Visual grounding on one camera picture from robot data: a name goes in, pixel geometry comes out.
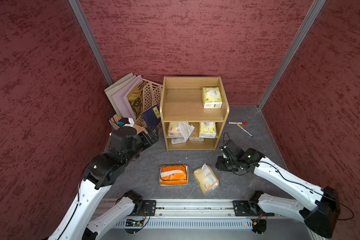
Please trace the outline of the cream tissue pack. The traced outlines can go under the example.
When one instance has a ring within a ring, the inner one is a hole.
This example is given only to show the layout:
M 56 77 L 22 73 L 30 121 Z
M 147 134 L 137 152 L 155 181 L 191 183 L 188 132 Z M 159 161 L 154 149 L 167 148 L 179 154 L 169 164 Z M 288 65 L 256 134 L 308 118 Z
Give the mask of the cream tissue pack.
M 203 164 L 201 168 L 195 170 L 194 177 L 204 195 L 219 186 L 218 178 L 207 164 Z

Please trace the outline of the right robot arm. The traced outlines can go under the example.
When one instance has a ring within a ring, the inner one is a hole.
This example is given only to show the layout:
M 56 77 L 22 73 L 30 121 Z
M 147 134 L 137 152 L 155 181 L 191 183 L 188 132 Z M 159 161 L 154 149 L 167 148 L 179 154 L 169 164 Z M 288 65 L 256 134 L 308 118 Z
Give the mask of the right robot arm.
M 266 217 L 281 215 L 304 223 L 315 234 L 330 239 L 340 221 L 341 206 L 337 191 L 306 182 L 271 161 L 263 153 L 249 148 L 243 151 L 232 140 L 220 147 L 216 168 L 238 176 L 251 173 L 261 177 L 287 194 L 291 199 L 255 191 L 247 201 L 234 201 L 235 215 L 254 217 L 253 232 L 263 233 Z

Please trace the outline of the green yellow tissue pack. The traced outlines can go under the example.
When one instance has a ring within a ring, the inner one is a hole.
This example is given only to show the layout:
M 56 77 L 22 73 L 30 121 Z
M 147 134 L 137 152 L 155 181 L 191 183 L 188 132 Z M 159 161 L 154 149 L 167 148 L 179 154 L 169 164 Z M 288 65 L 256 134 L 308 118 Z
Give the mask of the green yellow tissue pack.
M 204 109 L 220 109 L 223 104 L 219 87 L 203 87 L 202 99 Z

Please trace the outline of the orange tissue pack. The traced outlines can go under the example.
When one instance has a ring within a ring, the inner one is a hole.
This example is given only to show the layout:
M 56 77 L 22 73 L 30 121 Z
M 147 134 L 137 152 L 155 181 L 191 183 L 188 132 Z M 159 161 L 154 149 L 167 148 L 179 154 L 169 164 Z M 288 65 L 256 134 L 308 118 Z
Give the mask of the orange tissue pack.
M 159 176 L 161 186 L 183 186 L 189 182 L 187 165 L 163 165 Z

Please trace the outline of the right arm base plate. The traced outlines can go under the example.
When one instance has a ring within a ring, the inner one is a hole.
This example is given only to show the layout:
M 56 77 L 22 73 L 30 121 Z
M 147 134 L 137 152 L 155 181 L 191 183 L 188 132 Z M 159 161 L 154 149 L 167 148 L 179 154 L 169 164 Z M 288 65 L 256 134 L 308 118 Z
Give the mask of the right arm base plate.
M 252 201 L 233 201 L 236 217 L 274 217 L 274 213 L 264 212 L 257 203 Z

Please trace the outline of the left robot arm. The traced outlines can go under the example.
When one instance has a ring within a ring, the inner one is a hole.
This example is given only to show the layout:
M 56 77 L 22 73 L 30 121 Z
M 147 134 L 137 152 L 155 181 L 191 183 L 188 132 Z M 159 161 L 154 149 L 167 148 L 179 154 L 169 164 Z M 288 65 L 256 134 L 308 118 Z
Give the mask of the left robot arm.
M 100 217 L 93 220 L 92 216 L 129 163 L 159 140 L 157 132 L 148 127 L 146 131 L 138 133 L 130 126 L 113 130 L 108 150 L 92 158 L 85 168 L 69 210 L 49 239 L 100 240 L 116 223 L 129 215 L 148 220 L 152 212 L 144 205 L 143 197 L 134 191 L 123 194 Z

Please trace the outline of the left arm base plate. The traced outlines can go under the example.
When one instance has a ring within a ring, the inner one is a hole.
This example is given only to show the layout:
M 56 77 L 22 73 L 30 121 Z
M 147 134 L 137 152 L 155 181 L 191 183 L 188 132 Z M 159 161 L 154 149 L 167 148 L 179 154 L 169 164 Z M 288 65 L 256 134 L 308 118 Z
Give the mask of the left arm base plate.
M 130 216 L 154 216 L 156 212 L 156 200 L 141 200 L 137 207 L 134 208 Z

